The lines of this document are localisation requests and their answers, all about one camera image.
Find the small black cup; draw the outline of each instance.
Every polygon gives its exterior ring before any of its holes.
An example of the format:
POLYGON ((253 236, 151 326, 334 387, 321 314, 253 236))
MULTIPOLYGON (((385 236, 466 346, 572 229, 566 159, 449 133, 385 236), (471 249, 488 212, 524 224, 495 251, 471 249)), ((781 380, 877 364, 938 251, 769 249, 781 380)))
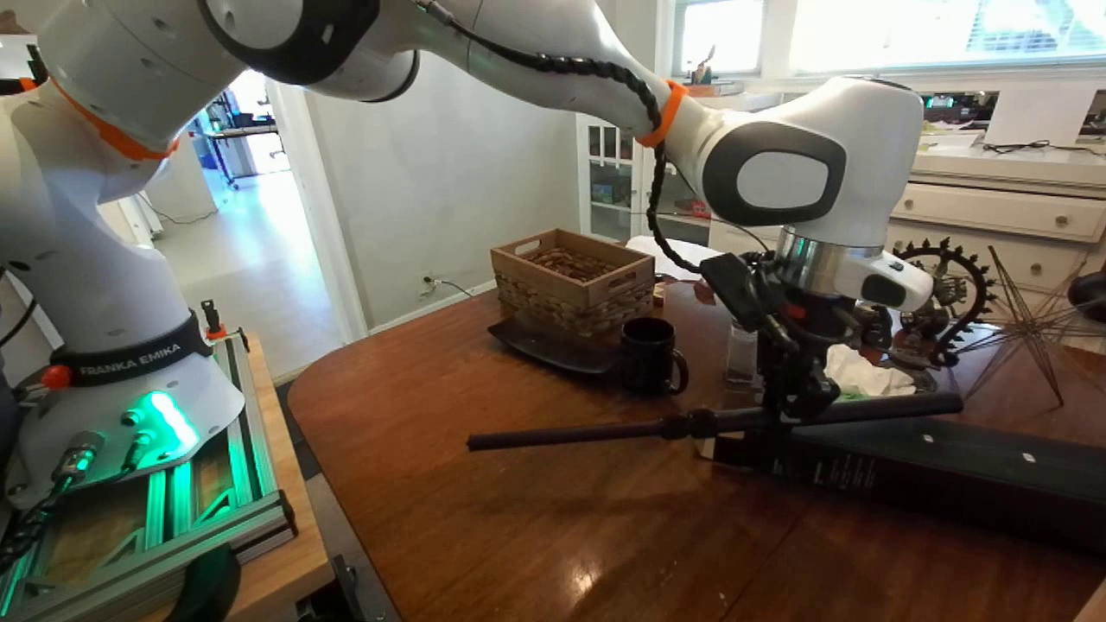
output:
POLYGON ((636 393, 680 393, 686 387, 686 359, 676 357, 676 332, 665 317, 624 322, 617 380, 636 393))

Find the orange ring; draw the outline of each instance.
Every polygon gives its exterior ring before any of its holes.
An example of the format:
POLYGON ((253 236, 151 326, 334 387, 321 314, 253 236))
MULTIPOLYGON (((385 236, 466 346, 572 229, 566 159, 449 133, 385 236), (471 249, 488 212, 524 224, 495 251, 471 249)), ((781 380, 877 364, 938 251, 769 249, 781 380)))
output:
POLYGON ((686 95, 683 82, 668 78, 668 91, 670 91, 670 95, 668 95, 668 103, 661 112, 661 125, 648 133, 636 137, 646 147, 654 147, 654 145, 661 145, 668 137, 668 131, 676 122, 676 112, 680 112, 680 103, 686 95))
POLYGON ((79 117, 86 117, 93 128, 97 128, 97 133, 115 147, 115 151, 122 151, 124 159, 168 159, 175 147, 181 147, 181 137, 168 145, 168 147, 163 147, 163 151, 157 151, 157 147, 145 147, 143 140, 136 140, 129 131, 122 131, 122 128, 115 128, 115 125, 107 125, 104 117, 97 117, 93 112, 86 112, 79 100, 71 100, 63 87, 59 87, 59 92, 71 103, 71 112, 79 113, 79 117))

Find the brown basket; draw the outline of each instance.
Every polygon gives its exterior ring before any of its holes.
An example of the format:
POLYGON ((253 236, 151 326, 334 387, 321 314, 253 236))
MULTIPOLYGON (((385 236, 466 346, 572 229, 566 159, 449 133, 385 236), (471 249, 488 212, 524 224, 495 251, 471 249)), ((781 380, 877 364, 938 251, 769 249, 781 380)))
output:
POLYGON ((566 343, 616 343, 648 314, 654 255, 552 229, 492 249, 500 314, 566 343))

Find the metal gear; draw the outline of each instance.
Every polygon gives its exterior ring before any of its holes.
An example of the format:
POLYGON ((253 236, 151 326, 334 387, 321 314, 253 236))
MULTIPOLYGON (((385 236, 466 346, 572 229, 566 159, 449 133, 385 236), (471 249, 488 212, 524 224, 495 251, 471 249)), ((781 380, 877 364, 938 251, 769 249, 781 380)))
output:
POLYGON ((956 338, 994 302, 989 267, 960 244, 951 244, 951 239, 940 239, 938 244, 930 239, 918 244, 896 244, 896 255, 933 275, 933 298, 902 317, 890 357, 915 365, 955 365, 956 338))

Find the white wall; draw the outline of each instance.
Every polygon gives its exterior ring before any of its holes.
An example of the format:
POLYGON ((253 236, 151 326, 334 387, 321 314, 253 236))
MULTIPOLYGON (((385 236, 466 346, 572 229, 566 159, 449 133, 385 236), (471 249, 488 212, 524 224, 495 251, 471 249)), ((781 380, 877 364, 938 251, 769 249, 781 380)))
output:
POLYGON ((311 92, 309 113, 365 326, 430 303, 426 274, 478 287, 492 244, 576 224, 572 113, 510 100, 436 54, 392 103, 311 92))

